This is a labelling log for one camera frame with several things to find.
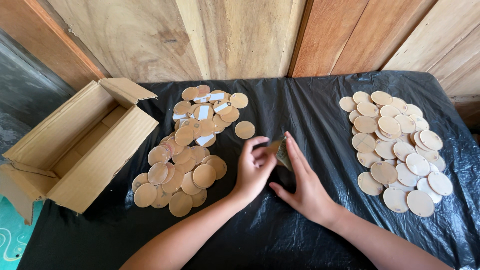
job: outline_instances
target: wrinkled plastic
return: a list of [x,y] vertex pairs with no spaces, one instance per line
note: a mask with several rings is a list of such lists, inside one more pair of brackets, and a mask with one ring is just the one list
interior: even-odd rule
[[[144,141],[83,215],[48,200],[19,269],[118,269],[150,239],[186,218],[167,208],[139,208],[132,181],[147,172],[149,150],[173,131],[172,109],[187,87],[209,85],[231,94],[245,93],[249,105],[217,136],[210,152],[228,165],[225,177],[208,189],[206,202],[186,217],[225,197],[233,188],[244,143],[235,135],[240,121],[250,121],[256,135],[278,140],[290,131],[335,202],[360,217],[423,248],[456,269],[480,265],[480,150],[437,80],[427,73],[372,72],[347,76],[142,84],[158,95],[138,106],[160,125]],[[367,171],[350,141],[352,124],[340,109],[342,97],[356,91],[385,91],[419,106],[431,130],[440,135],[445,174],[454,193],[436,204],[435,214],[420,218],[411,211],[389,210],[382,195],[369,196],[357,185]],[[277,167],[270,181],[295,188],[294,176]],[[267,186],[229,220],[185,266],[186,269],[371,269],[373,264],[349,242],[305,219]]]

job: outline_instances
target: white paper label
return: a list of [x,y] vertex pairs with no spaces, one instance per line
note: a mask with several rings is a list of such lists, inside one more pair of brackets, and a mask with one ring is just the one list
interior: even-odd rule
[[188,118],[186,114],[178,115],[178,114],[173,114],[173,119],[182,119],[182,118]]
[[216,113],[218,113],[219,111],[225,109],[226,107],[228,107],[228,103],[227,103],[227,102],[225,102],[225,103],[223,103],[222,105],[218,106],[216,109],[214,109],[214,111],[215,111]]
[[208,118],[208,109],[210,106],[200,106],[200,113],[198,114],[198,121]]
[[187,121],[187,120],[188,120],[188,118],[182,118],[182,119],[180,119],[180,126],[183,124],[183,122],[185,122],[185,121]]
[[201,97],[201,98],[194,98],[193,101],[197,101],[197,100],[201,100],[201,99],[206,99],[210,96],[211,94],[208,94],[206,95],[205,97]]
[[204,146],[206,143],[208,143],[211,139],[213,139],[213,134],[210,135],[210,136],[207,136],[207,137],[200,137],[197,139],[197,143],[200,145],[200,146]]
[[219,99],[225,99],[225,93],[212,94],[210,96],[210,101]]

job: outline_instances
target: open cardboard box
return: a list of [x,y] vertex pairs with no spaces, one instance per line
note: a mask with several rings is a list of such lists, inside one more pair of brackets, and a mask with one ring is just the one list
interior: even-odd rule
[[28,225],[47,198],[82,214],[158,125],[136,106],[147,98],[126,78],[91,82],[3,154],[0,194]]

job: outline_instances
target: person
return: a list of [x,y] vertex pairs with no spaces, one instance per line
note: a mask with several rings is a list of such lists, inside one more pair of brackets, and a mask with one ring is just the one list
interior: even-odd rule
[[[348,240],[378,269],[451,269],[416,245],[335,203],[291,134],[286,132],[285,135],[297,190],[291,194],[281,185],[270,183],[282,200],[307,219]],[[128,259],[121,269],[181,269],[223,224],[263,190],[277,160],[275,154],[267,154],[266,147],[253,148],[268,141],[267,137],[256,137],[245,143],[240,155],[237,183],[228,196],[156,236]]]

